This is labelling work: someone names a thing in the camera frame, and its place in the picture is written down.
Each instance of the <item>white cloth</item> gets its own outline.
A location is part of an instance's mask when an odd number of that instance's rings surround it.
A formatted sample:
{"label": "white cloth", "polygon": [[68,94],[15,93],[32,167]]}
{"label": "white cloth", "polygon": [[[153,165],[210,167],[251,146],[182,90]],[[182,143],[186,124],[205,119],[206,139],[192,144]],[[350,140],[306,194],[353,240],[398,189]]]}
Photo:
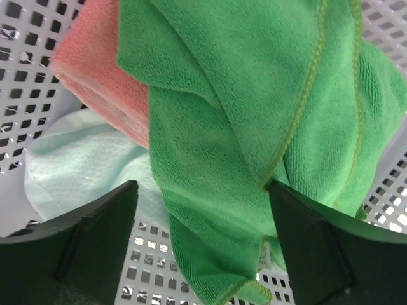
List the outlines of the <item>white cloth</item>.
{"label": "white cloth", "polygon": [[25,192],[44,220],[136,180],[137,216],[169,228],[169,213],[153,180],[148,151],[90,109],[59,119],[27,148],[25,159]]}

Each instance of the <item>pink cloth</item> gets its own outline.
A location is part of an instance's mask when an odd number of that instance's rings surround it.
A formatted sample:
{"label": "pink cloth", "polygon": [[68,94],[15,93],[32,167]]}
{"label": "pink cloth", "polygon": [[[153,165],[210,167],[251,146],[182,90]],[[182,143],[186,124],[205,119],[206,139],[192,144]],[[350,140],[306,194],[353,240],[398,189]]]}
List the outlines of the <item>pink cloth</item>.
{"label": "pink cloth", "polygon": [[50,68],[115,128],[148,148],[147,86],[116,65],[118,0],[88,0]]}

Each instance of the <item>towel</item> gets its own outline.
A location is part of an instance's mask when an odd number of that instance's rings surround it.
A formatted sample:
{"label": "towel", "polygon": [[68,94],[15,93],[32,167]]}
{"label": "towel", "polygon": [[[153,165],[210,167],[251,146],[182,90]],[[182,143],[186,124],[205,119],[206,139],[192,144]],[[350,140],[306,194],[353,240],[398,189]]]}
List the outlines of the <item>towel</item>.
{"label": "towel", "polygon": [[118,0],[88,0],[50,69],[85,105],[148,147],[147,89],[117,67],[117,36]]}
{"label": "towel", "polygon": [[60,118],[32,142],[25,160],[25,192],[44,220],[136,180],[137,214],[151,224],[169,229],[168,211],[153,180],[148,151],[91,109]]}
{"label": "towel", "polygon": [[119,12],[117,61],[149,87],[180,270],[204,304],[268,304],[263,246],[284,260],[266,186],[354,216],[406,110],[402,75],[362,40],[359,0],[121,0]]}

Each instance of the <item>plastic grid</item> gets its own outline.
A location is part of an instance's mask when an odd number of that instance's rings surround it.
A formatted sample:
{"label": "plastic grid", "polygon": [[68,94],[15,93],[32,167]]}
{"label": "plastic grid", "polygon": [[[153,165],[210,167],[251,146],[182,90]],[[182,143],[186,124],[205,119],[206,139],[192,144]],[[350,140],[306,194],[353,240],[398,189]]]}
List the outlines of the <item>plastic grid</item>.
{"label": "plastic grid", "polygon": [[[0,1],[0,208],[24,200],[24,208],[29,208],[27,199],[21,196],[25,148],[53,121],[80,107],[80,102],[60,85],[47,65],[84,3],[85,0]],[[381,47],[406,74],[407,0],[363,1],[362,8],[364,37]],[[406,136],[404,122],[393,145],[383,154],[365,200],[369,222],[397,232],[407,232]],[[20,209],[21,206],[10,206],[9,213],[0,210],[0,217],[24,214]],[[116,305],[200,304],[178,270],[169,234],[145,223],[142,215],[136,215],[135,223],[139,225],[132,231]],[[272,292],[273,304],[294,304],[285,273],[263,271],[257,279]],[[233,299],[230,304],[246,302]]]}

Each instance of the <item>perforated basket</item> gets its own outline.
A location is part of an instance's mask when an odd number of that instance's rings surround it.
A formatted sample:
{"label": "perforated basket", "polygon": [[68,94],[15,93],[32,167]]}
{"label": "perforated basket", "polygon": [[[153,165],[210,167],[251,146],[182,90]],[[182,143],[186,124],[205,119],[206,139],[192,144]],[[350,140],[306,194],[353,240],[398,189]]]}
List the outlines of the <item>perforated basket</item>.
{"label": "perforated basket", "polygon": [[[0,0],[0,236],[41,220],[24,195],[24,150],[80,101],[47,66],[85,0]],[[362,3],[364,37],[407,72],[407,0]],[[368,221],[407,233],[407,120],[385,150],[364,203]],[[200,301],[172,255],[170,236],[137,214],[116,305],[192,305]],[[294,304],[286,274],[263,271],[273,304]],[[245,305],[242,300],[231,303]]]}

